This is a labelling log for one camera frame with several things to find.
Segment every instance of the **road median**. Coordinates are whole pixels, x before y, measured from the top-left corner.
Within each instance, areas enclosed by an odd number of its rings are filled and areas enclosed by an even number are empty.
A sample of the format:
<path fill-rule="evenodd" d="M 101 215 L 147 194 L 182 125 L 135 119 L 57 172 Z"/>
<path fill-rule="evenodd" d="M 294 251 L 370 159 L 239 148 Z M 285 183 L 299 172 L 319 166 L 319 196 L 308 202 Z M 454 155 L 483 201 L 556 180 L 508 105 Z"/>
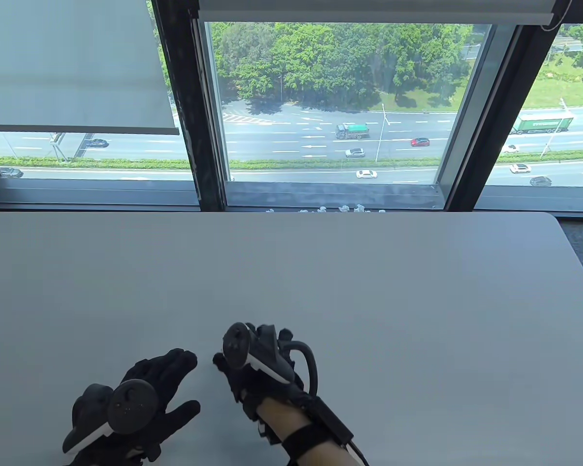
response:
<path fill-rule="evenodd" d="M 517 164 L 535 162 L 569 162 L 583 160 L 583 150 L 552 151 L 540 157 L 539 153 L 502 154 L 498 164 Z M 413 168 L 438 166 L 439 157 L 425 158 L 382 158 L 374 162 L 369 158 L 326 159 L 320 160 L 231 160 L 229 168 L 234 170 L 263 169 L 350 169 L 350 168 Z M 76 158 L 61 162 L 52 157 L 5 157 L 0 155 L 0 166 L 35 168 L 108 168 L 108 169 L 190 169 L 187 160 L 125 160 L 120 158 L 94 159 Z"/>

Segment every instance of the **cargo truck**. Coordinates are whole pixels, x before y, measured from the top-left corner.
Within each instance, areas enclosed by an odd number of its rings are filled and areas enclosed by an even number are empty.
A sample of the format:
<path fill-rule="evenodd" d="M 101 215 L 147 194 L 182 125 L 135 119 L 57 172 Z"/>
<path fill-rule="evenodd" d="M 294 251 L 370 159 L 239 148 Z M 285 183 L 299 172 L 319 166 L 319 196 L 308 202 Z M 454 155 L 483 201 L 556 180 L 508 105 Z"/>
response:
<path fill-rule="evenodd" d="M 510 134 L 567 131 L 572 120 L 574 120 L 574 115 L 570 112 L 519 115 L 510 130 Z"/>
<path fill-rule="evenodd" d="M 337 139 L 362 139 L 369 137 L 367 125 L 337 125 L 335 136 Z"/>

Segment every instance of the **grass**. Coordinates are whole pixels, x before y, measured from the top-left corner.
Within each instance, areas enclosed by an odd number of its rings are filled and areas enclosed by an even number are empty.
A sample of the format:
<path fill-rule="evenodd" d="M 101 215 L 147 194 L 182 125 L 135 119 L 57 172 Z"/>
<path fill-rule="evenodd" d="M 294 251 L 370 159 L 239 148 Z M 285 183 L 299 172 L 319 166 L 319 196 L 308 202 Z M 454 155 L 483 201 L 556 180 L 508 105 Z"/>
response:
<path fill-rule="evenodd" d="M 503 154 L 498 164 L 517 162 L 552 162 L 583 160 L 583 150 L 563 150 L 547 153 L 540 159 L 539 153 Z M 231 160 L 231 170 L 258 169 L 348 169 L 348 168 L 405 168 L 419 166 L 438 166 L 440 158 L 383 158 L 377 163 L 373 160 Z M 187 160 L 94 160 L 79 158 L 74 162 L 59 162 L 52 157 L 1 157 L 0 166 L 45 167 L 45 168 L 100 168 L 100 169 L 190 169 Z"/>
<path fill-rule="evenodd" d="M 559 99 L 564 98 L 569 107 L 583 105 L 583 68 L 573 66 L 574 59 L 569 56 L 562 56 L 558 61 L 556 55 L 549 64 L 544 64 L 540 68 L 529 96 L 523 105 L 525 109 L 534 108 L 560 108 Z M 466 83 L 456 89 L 456 93 L 451 98 L 450 106 L 432 106 L 432 101 L 436 99 L 436 94 L 416 89 L 405 93 L 400 104 L 394 101 L 394 95 L 382 93 L 380 95 L 381 103 L 387 111 L 400 112 L 441 112 L 441 111 L 458 111 L 460 103 L 463 100 Z M 380 104 L 371 107 L 372 110 L 381 110 Z"/>

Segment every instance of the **dark car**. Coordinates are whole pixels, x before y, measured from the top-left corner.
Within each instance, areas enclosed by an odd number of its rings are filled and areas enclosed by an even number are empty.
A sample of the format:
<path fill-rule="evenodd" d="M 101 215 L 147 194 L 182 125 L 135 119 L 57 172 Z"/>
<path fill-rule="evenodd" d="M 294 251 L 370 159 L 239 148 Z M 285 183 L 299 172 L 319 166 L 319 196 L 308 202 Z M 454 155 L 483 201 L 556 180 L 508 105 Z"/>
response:
<path fill-rule="evenodd" d="M 410 141 L 410 146 L 412 147 L 429 146 L 429 139 L 426 137 L 416 137 L 412 141 Z"/>
<path fill-rule="evenodd" d="M 89 139 L 85 142 L 85 147 L 88 149 L 89 147 L 108 147 L 108 141 L 105 139 Z"/>
<path fill-rule="evenodd" d="M 529 180 L 529 184 L 532 186 L 553 186 L 549 177 L 533 177 Z"/>
<path fill-rule="evenodd" d="M 23 171 L 19 168 L 11 168 L 10 166 L 1 166 L 0 175 L 3 178 L 21 178 L 23 177 Z"/>

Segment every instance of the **red car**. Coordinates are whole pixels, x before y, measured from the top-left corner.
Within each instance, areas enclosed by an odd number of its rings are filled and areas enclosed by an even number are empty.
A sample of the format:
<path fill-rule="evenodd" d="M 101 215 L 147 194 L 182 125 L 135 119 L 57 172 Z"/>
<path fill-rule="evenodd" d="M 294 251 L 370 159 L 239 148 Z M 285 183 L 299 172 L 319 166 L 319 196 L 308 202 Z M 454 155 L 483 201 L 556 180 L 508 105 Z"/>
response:
<path fill-rule="evenodd" d="M 426 137 L 416 137 L 412 141 L 410 141 L 410 146 L 412 147 L 429 146 L 429 139 Z"/>

